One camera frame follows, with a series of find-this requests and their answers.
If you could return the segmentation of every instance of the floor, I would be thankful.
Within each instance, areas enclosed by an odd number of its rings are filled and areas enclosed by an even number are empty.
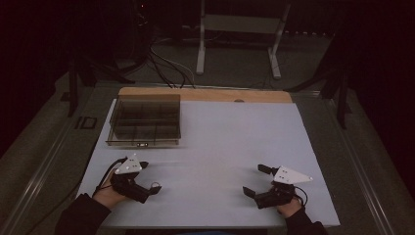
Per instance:
[[[196,87],[282,90],[311,78],[330,44],[325,37],[284,35],[277,52],[282,77],[274,79],[266,43],[235,35],[238,40],[229,38],[207,42],[203,75],[195,75],[197,39],[178,43],[162,38],[153,50],[180,65],[189,77],[185,87],[191,87],[192,81]],[[152,66],[149,63],[126,78],[135,81],[132,86],[166,86]],[[183,77],[177,71],[161,70],[172,83],[181,83]],[[336,100],[318,96],[322,85],[314,84],[292,97],[341,221],[341,226],[328,228],[329,233],[415,234],[414,202],[355,94],[348,90],[351,113],[346,115],[344,130],[336,122]],[[122,86],[100,76],[95,87],[80,87],[79,107],[68,117],[69,104],[61,101],[68,92],[68,75],[57,81],[55,95],[0,161],[0,177],[6,179],[0,185],[1,234],[53,234],[61,211],[74,198],[110,103]],[[80,118],[88,117],[97,118],[95,128],[76,127]],[[101,228],[98,234],[125,232]],[[285,232],[285,228],[268,229],[273,235]]]

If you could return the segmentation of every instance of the transparent container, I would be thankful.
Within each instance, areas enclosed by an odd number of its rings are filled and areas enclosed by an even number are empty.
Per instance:
[[[110,120],[110,146],[167,147],[179,144],[180,95],[118,96]]]

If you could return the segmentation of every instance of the sleeve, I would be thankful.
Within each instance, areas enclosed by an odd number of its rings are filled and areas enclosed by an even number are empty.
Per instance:
[[[87,194],[79,195],[64,210],[55,227],[55,235],[89,235],[95,234],[111,211]]]
[[[328,235],[321,222],[311,222],[305,208],[286,218],[286,223],[287,235]]]

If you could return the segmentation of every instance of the hand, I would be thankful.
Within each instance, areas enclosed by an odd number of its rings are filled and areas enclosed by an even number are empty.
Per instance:
[[[302,208],[300,200],[294,197],[288,204],[277,206],[277,211],[285,218],[290,217]]]
[[[93,200],[97,201],[98,203],[104,205],[108,209],[113,209],[118,203],[127,199],[127,197],[120,195],[113,189],[111,186],[110,179],[113,177],[115,169],[113,169],[107,180],[101,185],[101,189],[92,197]]]

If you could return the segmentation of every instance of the table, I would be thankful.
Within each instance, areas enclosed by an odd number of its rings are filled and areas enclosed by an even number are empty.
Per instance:
[[[259,210],[243,194],[270,188],[271,175],[258,164],[284,165],[313,177],[298,184],[308,194],[307,213],[326,226],[339,225],[324,177],[297,106],[288,93],[208,89],[123,88],[126,94],[178,93],[180,144],[131,149],[106,144],[112,105],[78,193],[91,194],[111,163],[136,153],[149,162],[136,178],[162,188],[143,205],[118,205],[104,226],[118,228],[269,228],[284,226],[275,209]]]
[[[274,44],[272,47],[268,48],[268,57],[273,77],[281,78],[276,53],[281,41],[285,23],[287,21],[287,16],[290,12],[290,2],[285,4],[284,12],[280,18],[259,18],[206,14],[205,0],[202,0],[201,5],[201,37],[199,43],[196,74],[203,74],[205,71],[205,31],[218,30],[275,34]]]

